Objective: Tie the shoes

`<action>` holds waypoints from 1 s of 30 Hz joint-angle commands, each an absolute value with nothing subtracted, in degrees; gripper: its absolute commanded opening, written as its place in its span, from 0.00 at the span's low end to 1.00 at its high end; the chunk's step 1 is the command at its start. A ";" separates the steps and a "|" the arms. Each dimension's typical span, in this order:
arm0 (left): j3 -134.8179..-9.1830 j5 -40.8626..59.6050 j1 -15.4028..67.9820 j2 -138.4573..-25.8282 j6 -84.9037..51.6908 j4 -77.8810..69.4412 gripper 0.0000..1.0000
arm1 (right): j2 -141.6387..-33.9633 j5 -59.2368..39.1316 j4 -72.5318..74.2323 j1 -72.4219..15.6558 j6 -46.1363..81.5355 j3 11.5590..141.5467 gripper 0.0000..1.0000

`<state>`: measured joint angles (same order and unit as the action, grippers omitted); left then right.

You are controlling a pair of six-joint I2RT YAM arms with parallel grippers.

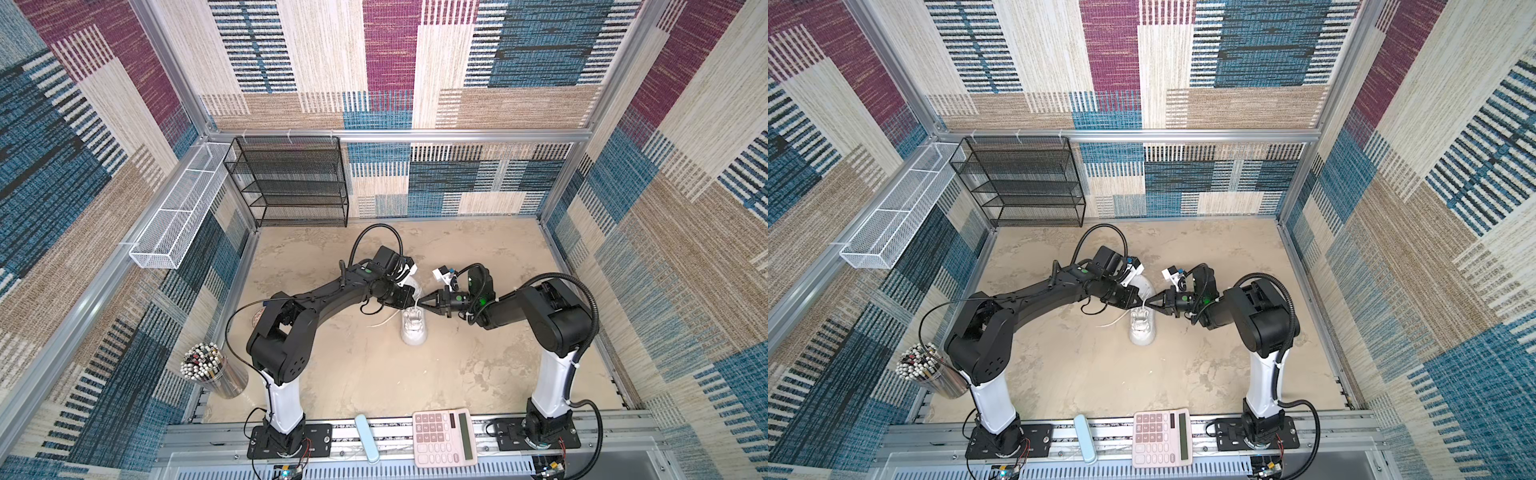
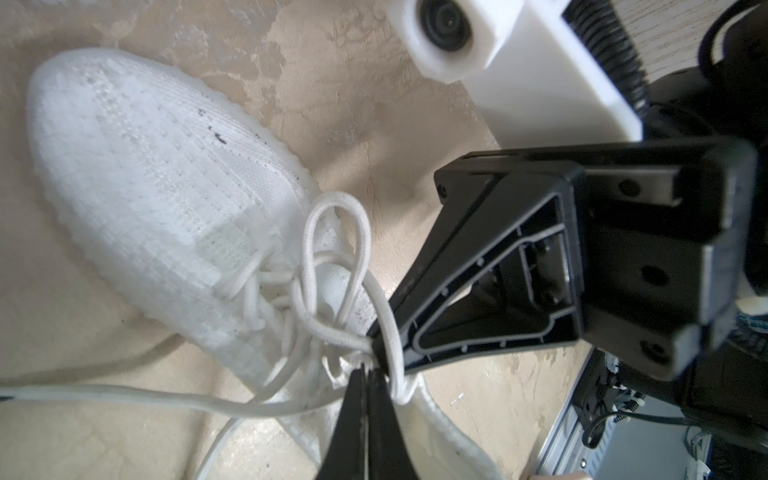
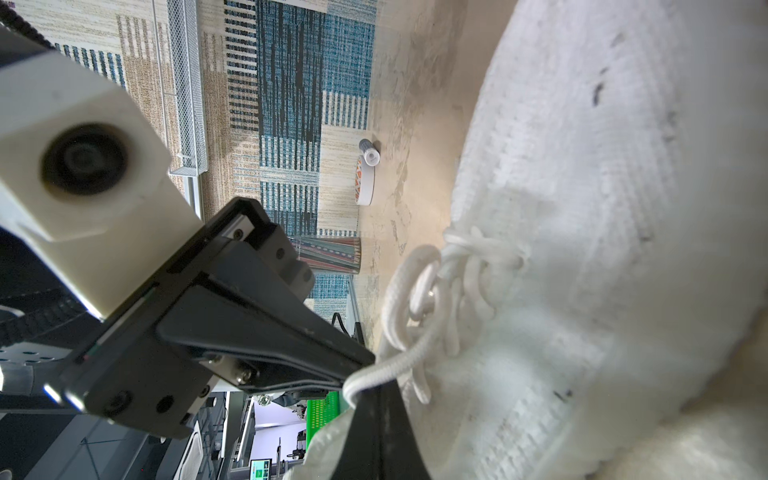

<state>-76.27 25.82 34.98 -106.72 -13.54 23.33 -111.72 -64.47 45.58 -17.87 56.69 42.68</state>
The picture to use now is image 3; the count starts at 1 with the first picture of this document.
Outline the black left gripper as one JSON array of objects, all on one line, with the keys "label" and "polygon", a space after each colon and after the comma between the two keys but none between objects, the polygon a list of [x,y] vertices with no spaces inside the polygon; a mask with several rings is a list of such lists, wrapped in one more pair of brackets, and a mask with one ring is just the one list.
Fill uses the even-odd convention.
[{"label": "black left gripper", "polygon": [[218,381],[250,393],[339,390],[373,364],[308,310],[314,276],[253,199],[236,199],[56,380],[78,409],[184,437]]}]

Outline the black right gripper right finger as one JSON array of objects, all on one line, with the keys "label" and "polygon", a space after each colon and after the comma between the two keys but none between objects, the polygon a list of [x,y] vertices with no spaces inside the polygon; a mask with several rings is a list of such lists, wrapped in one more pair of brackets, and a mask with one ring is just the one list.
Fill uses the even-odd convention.
[{"label": "black right gripper right finger", "polygon": [[380,478],[429,480],[430,475],[396,381],[381,387],[380,406]]}]

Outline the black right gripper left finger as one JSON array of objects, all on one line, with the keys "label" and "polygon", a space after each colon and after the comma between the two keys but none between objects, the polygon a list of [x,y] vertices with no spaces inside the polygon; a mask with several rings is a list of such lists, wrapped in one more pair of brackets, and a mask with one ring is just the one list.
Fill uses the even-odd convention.
[{"label": "black right gripper left finger", "polygon": [[381,388],[360,395],[350,432],[346,460],[347,479],[378,479],[380,476]]}]

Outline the white sneaker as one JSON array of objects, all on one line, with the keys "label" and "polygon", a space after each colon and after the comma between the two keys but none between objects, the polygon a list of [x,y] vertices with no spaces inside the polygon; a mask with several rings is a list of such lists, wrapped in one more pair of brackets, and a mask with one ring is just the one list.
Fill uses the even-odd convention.
[{"label": "white sneaker", "polygon": [[[448,228],[473,226],[529,258],[483,270],[496,315],[462,307],[430,403],[397,382],[430,479],[581,479],[766,303],[766,3],[519,2],[455,181]],[[355,411],[291,478],[346,478]]]}]

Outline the white shoelace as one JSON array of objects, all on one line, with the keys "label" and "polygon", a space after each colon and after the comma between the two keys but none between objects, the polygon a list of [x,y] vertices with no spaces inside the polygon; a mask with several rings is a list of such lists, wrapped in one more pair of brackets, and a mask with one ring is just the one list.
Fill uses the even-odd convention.
[{"label": "white shoelace", "polygon": [[432,391],[425,363],[436,347],[454,357],[460,352],[459,318],[464,305],[483,321],[496,315],[481,286],[483,270],[499,265],[523,269],[528,249],[488,237],[476,226],[468,231],[448,228],[445,246],[422,245],[403,260],[392,277],[382,303],[383,340],[375,363],[352,374],[342,396],[355,409],[365,392],[410,376],[417,400],[428,404]]}]

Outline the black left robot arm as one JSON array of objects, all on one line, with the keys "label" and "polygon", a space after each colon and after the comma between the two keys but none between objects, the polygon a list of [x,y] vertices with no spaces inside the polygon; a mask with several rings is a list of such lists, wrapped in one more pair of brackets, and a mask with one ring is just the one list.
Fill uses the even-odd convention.
[{"label": "black left robot arm", "polygon": [[312,271],[253,199],[231,201],[61,359],[40,339],[80,316],[68,291],[1,325],[58,403],[183,440],[218,380],[248,394],[339,390],[373,354],[305,306]]}]

